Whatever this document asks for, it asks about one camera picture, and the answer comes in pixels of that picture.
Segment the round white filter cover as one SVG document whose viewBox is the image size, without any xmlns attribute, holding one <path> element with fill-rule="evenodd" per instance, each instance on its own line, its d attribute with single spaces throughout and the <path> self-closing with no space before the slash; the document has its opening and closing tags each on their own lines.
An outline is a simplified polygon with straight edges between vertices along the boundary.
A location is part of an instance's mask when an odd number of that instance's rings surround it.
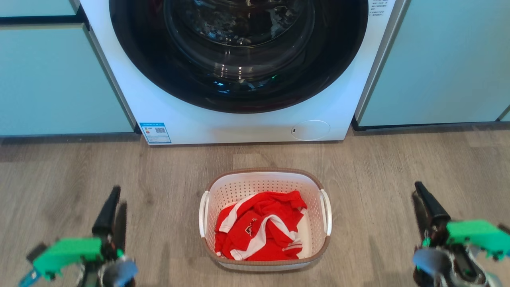
<svg viewBox="0 0 510 287">
<path fill-rule="evenodd" d="M 330 132 L 330 125 L 322 120 L 300 122 L 291 129 L 291 136 L 299 141 L 317 141 Z"/>
</svg>

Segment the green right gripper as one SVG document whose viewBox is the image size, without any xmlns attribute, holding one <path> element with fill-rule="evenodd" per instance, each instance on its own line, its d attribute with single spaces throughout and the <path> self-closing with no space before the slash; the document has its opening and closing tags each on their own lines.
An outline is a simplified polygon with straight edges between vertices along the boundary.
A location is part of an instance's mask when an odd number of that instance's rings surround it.
<svg viewBox="0 0 510 287">
<path fill-rule="evenodd" d="M 486 220 L 450 221 L 451 216 L 423 182 L 416 181 L 414 186 L 414 214 L 422 241 L 413 254 L 416 285 L 503 287 L 496 275 L 479 264 L 477 256 L 485 252 L 494 261 L 510 258 L 510 229 Z"/>
</svg>

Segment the pale green cabinet door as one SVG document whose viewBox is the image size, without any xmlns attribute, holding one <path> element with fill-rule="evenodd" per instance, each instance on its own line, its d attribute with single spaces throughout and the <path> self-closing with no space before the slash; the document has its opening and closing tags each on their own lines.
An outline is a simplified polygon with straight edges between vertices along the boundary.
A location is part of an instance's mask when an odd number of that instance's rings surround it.
<svg viewBox="0 0 510 287">
<path fill-rule="evenodd" d="M 133 131 L 86 24 L 0 26 L 0 138 Z"/>
<path fill-rule="evenodd" d="M 356 131 L 510 121 L 510 0 L 395 0 Z"/>
</svg>

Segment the white front-load washing machine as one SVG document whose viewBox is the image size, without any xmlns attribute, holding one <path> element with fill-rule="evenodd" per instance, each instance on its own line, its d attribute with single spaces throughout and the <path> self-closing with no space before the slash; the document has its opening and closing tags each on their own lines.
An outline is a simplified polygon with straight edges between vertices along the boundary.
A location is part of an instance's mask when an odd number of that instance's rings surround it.
<svg viewBox="0 0 510 287">
<path fill-rule="evenodd" d="M 109 14 L 109 0 L 80 2 L 138 127 L 140 122 L 163 122 L 171 145 L 298 142 L 291 136 L 291 129 L 307 120 L 322 120 L 330 125 L 328 135 L 317 141 L 343 140 L 395 6 L 395 0 L 388 0 L 384 15 L 369 16 L 355 59 L 324 91 L 280 110 L 226 113 L 191 105 L 153 84 L 133 65 L 120 45 Z"/>
</svg>

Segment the blue energy label sticker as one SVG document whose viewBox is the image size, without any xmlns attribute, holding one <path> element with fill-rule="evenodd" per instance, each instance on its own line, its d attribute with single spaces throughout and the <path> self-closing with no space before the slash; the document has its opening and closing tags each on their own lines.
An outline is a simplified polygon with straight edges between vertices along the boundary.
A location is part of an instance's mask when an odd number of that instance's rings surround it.
<svg viewBox="0 0 510 287">
<path fill-rule="evenodd" d="M 140 122 L 139 127 L 148 145 L 170 145 L 172 143 L 163 122 Z"/>
</svg>

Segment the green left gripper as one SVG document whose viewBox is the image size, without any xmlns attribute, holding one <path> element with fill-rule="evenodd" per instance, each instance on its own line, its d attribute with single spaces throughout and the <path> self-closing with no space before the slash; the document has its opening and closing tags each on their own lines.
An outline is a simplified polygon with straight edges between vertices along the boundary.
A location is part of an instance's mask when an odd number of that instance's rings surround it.
<svg viewBox="0 0 510 287">
<path fill-rule="evenodd" d="M 27 255 L 32 270 L 25 276 L 25 287 L 33 287 L 42 278 L 53 281 L 71 265 L 80 268 L 76 287 L 133 287 L 138 266 L 124 254 L 128 204 L 120 202 L 117 209 L 121 191 L 120 186 L 114 186 L 104 202 L 92 227 L 94 237 L 37 245 Z M 109 237 L 112 234 L 114 243 Z"/>
</svg>

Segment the round dark glass washer door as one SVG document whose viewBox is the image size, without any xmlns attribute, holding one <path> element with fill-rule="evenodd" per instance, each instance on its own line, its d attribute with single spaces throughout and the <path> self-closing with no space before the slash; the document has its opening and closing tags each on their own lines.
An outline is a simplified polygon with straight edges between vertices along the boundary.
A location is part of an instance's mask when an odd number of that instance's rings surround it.
<svg viewBox="0 0 510 287">
<path fill-rule="evenodd" d="M 337 81 L 367 31 L 368 0 L 109 0 L 133 65 L 175 98 L 262 113 Z"/>
</svg>

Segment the pale green drawer front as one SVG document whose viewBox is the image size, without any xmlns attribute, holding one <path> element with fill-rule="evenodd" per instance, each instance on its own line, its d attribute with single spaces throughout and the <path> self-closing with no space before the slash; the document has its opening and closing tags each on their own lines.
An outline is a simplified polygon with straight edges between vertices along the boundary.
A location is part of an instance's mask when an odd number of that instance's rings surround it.
<svg viewBox="0 0 510 287">
<path fill-rule="evenodd" d="M 80 0 L 0 0 L 0 18 L 75 15 Z"/>
</svg>

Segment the red and white shirt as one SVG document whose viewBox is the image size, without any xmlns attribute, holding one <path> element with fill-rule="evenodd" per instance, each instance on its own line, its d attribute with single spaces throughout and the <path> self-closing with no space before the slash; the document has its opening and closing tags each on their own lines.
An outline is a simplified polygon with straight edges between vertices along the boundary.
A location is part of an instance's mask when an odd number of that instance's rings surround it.
<svg viewBox="0 0 510 287">
<path fill-rule="evenodd" d="M 298 224 L 307 212 L 299 191 L 265 191 L 222 209 L 215 226 L 215 254 L 230 260 L 297 260 L 304 244 Z"/>
</svg>

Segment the white perforated laundry basket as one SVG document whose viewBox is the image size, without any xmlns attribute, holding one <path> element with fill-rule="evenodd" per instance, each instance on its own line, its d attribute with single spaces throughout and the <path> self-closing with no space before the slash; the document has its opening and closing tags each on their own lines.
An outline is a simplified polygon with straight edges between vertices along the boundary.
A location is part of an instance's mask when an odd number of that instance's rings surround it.
<svg viewBox="0 0 510 287">
<path fill-rule="evenodd" d="M 307 212 L 298 224 L 304 247 L 297 260 L 230 260 L 215 254 L 215 226 L 224 207 L 245 197 L 273 191 L 300 192 Z M 212 180 L 202 194 L 198 209 L 199 233 L 210 258 L 225 269 L 239 272 L 282 272 L 315 264 L 324 255 L 333 228 L 332 207 L 321 182 L 297 169 L 243 169 L 230 171 Z"/>
</svg>

